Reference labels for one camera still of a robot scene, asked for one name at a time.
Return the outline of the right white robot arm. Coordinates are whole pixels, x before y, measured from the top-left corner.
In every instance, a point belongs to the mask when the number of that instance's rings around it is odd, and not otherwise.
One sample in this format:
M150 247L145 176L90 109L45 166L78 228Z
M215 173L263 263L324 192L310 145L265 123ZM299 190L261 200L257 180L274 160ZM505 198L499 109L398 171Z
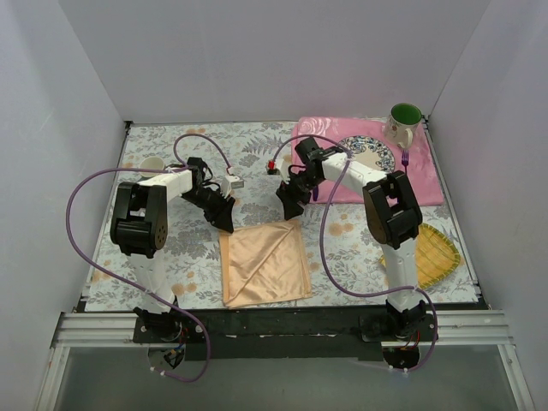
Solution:
M303 134L295 141L299 164L274 157L266 165L268 174L282 178L276 195L285 219L299 217L305 205L316 199L323 182L361 195L367 227L383 251L389 287L383 293L387 313L378 327L397 340L409 339L426 316L428 298L420 290L416 266L423 216L407 174L367 167L336 142L322 148L317 135Z

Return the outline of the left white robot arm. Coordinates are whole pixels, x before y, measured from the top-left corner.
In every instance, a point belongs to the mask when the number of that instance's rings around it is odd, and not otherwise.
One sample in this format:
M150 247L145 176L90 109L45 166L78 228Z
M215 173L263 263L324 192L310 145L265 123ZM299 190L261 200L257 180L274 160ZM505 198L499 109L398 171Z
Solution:
M110 225L110 239L128 258L137 284L145 290L134 312L146 331L161 341L174 342L182 333L181 320L173 314L176 296L168 284L164 268L164 245L169 234L168 204L182 198L204 212L216 229L233 233L230 195L243 180L230 171L221 183L206 177L208 165L191 157L182 167L168 168L139 182L123 182L116 191Z

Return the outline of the orange satin napkin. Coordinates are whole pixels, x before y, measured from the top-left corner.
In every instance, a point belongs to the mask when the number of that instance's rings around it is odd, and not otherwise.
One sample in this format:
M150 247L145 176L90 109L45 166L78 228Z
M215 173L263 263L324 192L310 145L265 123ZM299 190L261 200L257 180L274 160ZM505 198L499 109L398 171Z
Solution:
M219 234L223 304L250 307L310 298L301 224L289 220Z

